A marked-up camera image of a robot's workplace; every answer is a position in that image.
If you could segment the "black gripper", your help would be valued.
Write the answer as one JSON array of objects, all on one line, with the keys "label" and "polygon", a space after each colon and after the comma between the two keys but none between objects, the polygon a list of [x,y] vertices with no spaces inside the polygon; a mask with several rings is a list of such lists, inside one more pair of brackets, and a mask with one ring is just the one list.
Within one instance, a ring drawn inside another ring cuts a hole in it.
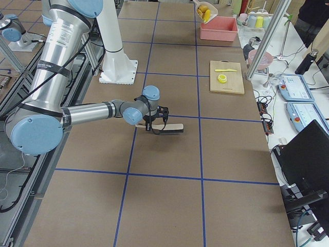
[{"label": "black gripper", "polygon": [[147,131],[151,130],[150,126],[156,118],[162,118],[163,123],[166,125],[169,118],[169,109],[160,105],[155,110],[149,109],[147,114],[144,116],[145,129]]}]

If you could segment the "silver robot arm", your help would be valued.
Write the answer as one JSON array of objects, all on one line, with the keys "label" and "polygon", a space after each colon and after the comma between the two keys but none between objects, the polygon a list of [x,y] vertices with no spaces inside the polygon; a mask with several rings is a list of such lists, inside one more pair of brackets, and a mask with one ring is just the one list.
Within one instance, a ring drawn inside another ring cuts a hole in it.
[{"label": "silver robot arm", "polygon": [[23,153],[40,155],[58,146],[67,126],[100,119],[123,118],[147,126],[156,118],[168,119],[168,109],[159,106],[159,89],[149,85],[132,102],[109,102],[62,107],[61,101],[72,62],[96,19],[105,54],[100,82],[132,84],[138,62],[130,60],[123,45],[113,1],[51,1],[52,24],[38,62],[30,93],[11,110],[4,127],[12,145]]}]

